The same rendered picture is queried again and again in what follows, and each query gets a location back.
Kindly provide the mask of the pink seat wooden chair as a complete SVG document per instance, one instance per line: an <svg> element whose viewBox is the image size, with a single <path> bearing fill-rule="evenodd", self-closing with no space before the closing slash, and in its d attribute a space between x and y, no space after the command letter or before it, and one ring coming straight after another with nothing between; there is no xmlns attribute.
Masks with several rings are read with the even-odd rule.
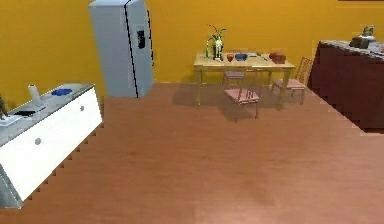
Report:
<svg viewBox="0 0 384 224"><path fill-rule="evenodd" d="M225 71L222 77L222 85L227 88L230 80L242 80L245 77L244 72L239 71Z"/></svg>
<svg viewBox="0 0 384 224"><path fill-rule="evenodd" d="M308 79L311 73L313 60L303 57L297 69L294 78L290 78L287 83L286 89L294 96L295 92L300 92L300 104L303 104L305 99L305 89L307 87Z"/></svg>
<svg viewBox="0 0 384 224"><path fill-rule="evenodd" d="M248 104L255 105L254 118L258 118L258 103L260 101L260 92L253 88L234 88L225 89L224 94L235 104L245 106Z"/></svg>

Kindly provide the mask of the light wooden dining table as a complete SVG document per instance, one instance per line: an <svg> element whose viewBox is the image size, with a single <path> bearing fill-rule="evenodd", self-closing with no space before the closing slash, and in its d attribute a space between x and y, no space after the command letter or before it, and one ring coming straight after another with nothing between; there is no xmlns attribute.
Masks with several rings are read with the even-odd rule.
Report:
<svg viewBox="0 0 384 224"><path fill-rule="evenodd" d="M217 61L212 58L206 57L203 53L198 53L194 61L194 70L196 74L196 105L201 105L201 89L203 84L203 74L205 72L218 72L218 71L255 71L255 72L283 72L283 84L277 99L277 109L284 108L284 97L287 89L287 84L290 79L290 73L295 68L293 64L285 61L284 64L276 64L268 58L267 54L262 54L258 57L248 57L245 61L237 61L233 59L229 62L227 59Z"/></svg>

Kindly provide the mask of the green house plant in vase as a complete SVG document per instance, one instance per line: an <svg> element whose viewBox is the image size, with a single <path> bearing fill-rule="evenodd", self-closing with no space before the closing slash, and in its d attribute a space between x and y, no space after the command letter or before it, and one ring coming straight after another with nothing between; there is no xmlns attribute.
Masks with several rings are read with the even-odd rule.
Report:
<svg viewBox="0 0 384 224"><path fill-rule="evenodd" d="M222 61L223 60L223 35L222 33L225 31L225 28L218 29L215 26L212 26L214 29L215 33L211 35L209 38L210 41L213 42L213 59L217 61Z"/></svg>

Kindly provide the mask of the grey fridge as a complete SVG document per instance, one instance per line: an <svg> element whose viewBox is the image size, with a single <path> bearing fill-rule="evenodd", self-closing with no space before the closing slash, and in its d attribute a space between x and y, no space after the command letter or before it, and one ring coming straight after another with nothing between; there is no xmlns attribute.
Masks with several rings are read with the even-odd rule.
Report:
<svg viewBox="0 0 384 224"><path fill-rule="evenodd" d="M88 5L108 96L140 98L154 82L151 29L144 0Z"/></svg>

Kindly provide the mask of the white kitchen counter cabinet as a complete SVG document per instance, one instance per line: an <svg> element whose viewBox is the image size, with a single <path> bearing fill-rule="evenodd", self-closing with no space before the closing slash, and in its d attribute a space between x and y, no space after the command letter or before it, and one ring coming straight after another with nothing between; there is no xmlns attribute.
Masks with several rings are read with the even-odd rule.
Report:
<svg viewBox="0 0 384 224"><path fill-rule="evenodd" d="M69 88L65 96L51 92ZM0 208L23 207L24 202L101 123L93 84L66 83L11 110L36 111L0 127Z"/></svg>

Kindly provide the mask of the dark brown counter cabinet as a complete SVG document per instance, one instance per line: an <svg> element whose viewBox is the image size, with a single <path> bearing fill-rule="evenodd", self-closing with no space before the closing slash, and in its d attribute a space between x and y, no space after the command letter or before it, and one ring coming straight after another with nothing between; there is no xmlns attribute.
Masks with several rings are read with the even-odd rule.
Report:
<svg viewBox="0 0 384 224"><path fill-rule="evenodd" d="M320 41L308 87L364 132L384 134L384 58Z"/></svg>

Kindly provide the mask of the dark toaster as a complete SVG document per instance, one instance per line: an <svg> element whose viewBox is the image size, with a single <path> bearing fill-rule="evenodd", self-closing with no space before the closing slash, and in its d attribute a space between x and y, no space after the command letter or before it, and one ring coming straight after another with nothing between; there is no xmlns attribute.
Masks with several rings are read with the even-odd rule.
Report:
<svg viewBox="0 0 384 224"><path fill-rule="evenodd" d="M369 46L369 40L363 37L353 37L349 46L359 49L367 49Z"/></svg>

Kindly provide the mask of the white sink basin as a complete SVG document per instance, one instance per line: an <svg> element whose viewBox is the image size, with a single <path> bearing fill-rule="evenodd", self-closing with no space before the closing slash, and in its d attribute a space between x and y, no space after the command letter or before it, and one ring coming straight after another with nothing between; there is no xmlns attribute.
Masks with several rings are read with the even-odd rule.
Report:
<svg viewBox="0 0 384 224"><path fill-rule="evenodd" d="M0 127L10 126L20 119L22 119L22 116L19 115L4 116L2 119L0 119Z"/></svg>

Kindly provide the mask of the dark tap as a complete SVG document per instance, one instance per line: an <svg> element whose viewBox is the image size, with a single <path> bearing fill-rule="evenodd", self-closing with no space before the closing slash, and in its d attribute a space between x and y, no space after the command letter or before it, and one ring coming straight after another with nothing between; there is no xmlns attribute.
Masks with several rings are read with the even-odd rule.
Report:
<svg viewBox="0 0 384 224"><path fill-rule="evenodd" d="M5 103L4 103L4 100L0 94L0 119L1 120L4 120L3 116L6 116L8 117L8 113L7 113L7 110L5 108Z"/></svg>

